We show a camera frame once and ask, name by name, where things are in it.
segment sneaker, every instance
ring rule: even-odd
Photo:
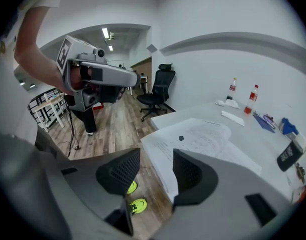
[[[133,180],[131,186],[128,188],[127,190],[127,194],[131,194],[133,193],[136,189],[138,188],[138,184],[136,183],[136,181]]]
[[[132,207],[131,215],[135,215],[135,214],[140,214],[141,212],[143,212],[147,208],[148,203],[145,199],[140,198],[140,199],[136,199],[135,201],[131,202],[129,205]]]

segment wall trim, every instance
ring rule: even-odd
[[[267,34],[212,33],[192,37],[160,49],[164,56],[205,50],[235,50],[258,54],[285,63],[306,75],[306,48]]]
[[[169,106],[168,104],[164,103],[164,105],[165,105],[165,107],[167,107],[172,112],[176,112],[176,110],[174,108],[172,108],[171,106]]]
[[[150,61],[152,62],[152,57],[148,57],[148,58],[146,58],[146,59],[143,59],[143,60],[141,60],[140,62],[135,63],[134,65],[129,66],[129,67],[130,67],[130,68],[134,68],[134,67],[136,67],[136,66],[140,66],[140,65],[145,64],[145,63],[150,62]]]

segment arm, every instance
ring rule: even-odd
[[[35,79],[55,86],[67,94],[73,94],[65,88],[56,62],[47,58],[37,46],[38,32],[48,11],[48,7],[35,7],[27,11],[18,32],[14,57],[17,63]],[[72,84],[78,87],[81,84],[80,68],[73,68],[71,76]]]

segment white desk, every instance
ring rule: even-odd
[[[129,89],[129,94],[133,95],[132,87],[127,87],[127,89]]]
[[[53,121],[55,120],[55,118],[57,119],[59,125],[64,128],[64,124],[62,123],[61,119],[60,119],[60,114],[64,113],[63,109],[61,108],[61,105],[60,105],[60,100],[63,98],[63,94],[58,94],[56,97],[54,98],[50,98],[49,100],[43,102],[42,104],[38,105],[36,108],[35,108],[35,113],[37,115],[37,118],[40,122],[40,126],[48,133],[49,130],[48,130],[48,127],[51,125],[51,123],[53,123]],[[58,107],[59,107],[59,111],[57,112],[56,108],[54,107],[54,105],[57,104]],[[47,124],[44,124],[44,122],[42,121],[38,111],[47,107],[47,106],[51,106],[51,109],[54,113],[54,117],[51,118],[50,122],[47,123]]]
[[[292,199],[293,189],[302,185],[297,178],[296,169],[292,166],[282,172],[277,164],[277,157],[284,151],[290,141],[279,130],[275,133],[262,129],[253,115],[230,106],[218,106],[214,103],[201,104],[177,112],[151,118],[156,130],[179,123],[189,118],[205,119],[228,126],[231,130],[230,141],[262,167],[261,177],[281,192],[288,200]],[[229,112],[245,121],[245,127],[221,115]]]
[[[141,79],[145,79],[145,81],[146,81],[145,90],[146,90],[146,93],[148,94],[149,93],[148,77],[146,75],[141,75]]]

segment water bottle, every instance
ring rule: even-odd
[[[249,115],[252,112],[254,103],[257,101],[257,98],[258,98],[258,93],[259,93],[259,86],[256,84],[254,90],[251,92],[251,94],[249,96],[247,105],[244,109],[244,112],[246,114]]]
[[[236,88],[237,88],[237,78],[234,77],[233,82],[229,86],[228,95],[226,97],[227,100],[233,100]]]

